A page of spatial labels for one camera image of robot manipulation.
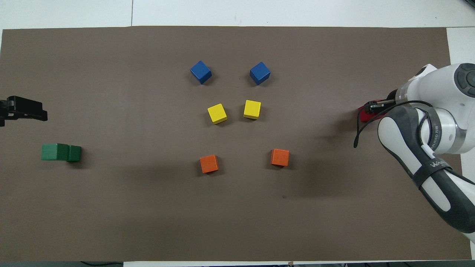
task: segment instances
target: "cube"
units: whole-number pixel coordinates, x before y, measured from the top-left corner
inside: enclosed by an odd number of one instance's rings
[[[214,172],[219,170],[216,155],[199,158],[199,162],[201,164],[201,171],[203,173]]]
[[[70,145],[67,152],[67,161],[78,162],[81,159],[81,147],[77,145]]]
[[[67,160],[69,146],[63,143],[46,143],[41,147],[41,160],[65,161]]]
[[[246,100],[244,105],[244,117],[257,120],[261,112],[261,103],[258,101]]]
[[[212,76],[211,70],[201,60],[191,67],[190,71],[200,84],[204,84]]]
[[[288,166],[289,154],[288,150],[274,148],[270,157],[270,163],[278,166]]]
[[[251,71],[249,72],[249,75],[251,78],[254,80],[254,82],[259,85],[267,78],[270,76],[270,70],[267,68],[267,66],[261,61],[259,64],[255,65]]]
[[[228,119],[226,112],[224,111],[223,104],[221,103],[209,107],[208,113],[213,124],[218,124]]]

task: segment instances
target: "green block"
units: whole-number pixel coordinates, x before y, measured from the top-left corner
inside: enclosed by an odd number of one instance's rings
[[[67,161],[78,162],[81,159],[81,147],[77,145],[70,145],[67,154]]]
[[[67,160],[69,147],[63,143],[46,143],[41,147],[41,160],[65,161]]]

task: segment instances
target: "brown table surface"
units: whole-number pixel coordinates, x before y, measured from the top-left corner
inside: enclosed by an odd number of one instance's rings
[[[272,74],[256,86],[260,61]],[[427,63],[450,64],[446,29],[4,30],[1,97],[41,101],[49,120],[0,129],[0,260],[469,259],[376,123],[352,147],[356,109]],[[228,120],[213,125],[217,103]],[[82,159],[41,161],[44,143]],[[210,154],[220,170],[202,174]]]

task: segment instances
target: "blue cube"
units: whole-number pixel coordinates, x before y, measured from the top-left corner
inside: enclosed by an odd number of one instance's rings
[[[201,60],[191,67],[190,71],[200,84],[204,84],[211,77],[211,70]]]
[[[254,82],[259,85],[269,78],[270,70],[263,62],[259,62],[259,64],[255,65],[251,69],[249,75],[251,75],[251,78],[254,80]]]

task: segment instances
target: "white table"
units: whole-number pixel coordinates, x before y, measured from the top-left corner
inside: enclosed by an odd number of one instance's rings
[[[445,27],[451,63],[475,63],[475,9],[463,0],[0,0],[0,29],[142,25]],[[475,180],[475,149],[461,158],[464,175]],[[475,258],[475,245],[471,247]],[[126,266],[287,263],[131,262]],[[310,263],[331,262],[294,262]]]

